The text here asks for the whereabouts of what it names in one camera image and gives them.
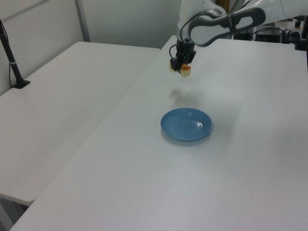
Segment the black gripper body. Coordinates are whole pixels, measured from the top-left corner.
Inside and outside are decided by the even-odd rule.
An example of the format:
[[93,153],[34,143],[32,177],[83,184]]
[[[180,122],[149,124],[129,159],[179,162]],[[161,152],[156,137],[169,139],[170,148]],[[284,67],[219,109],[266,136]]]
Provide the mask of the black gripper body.
[[182,42],[178,39],[176,43],[176,58],[186,59],[189,52],[195,51],[194,46],[195,44],[192,42]]

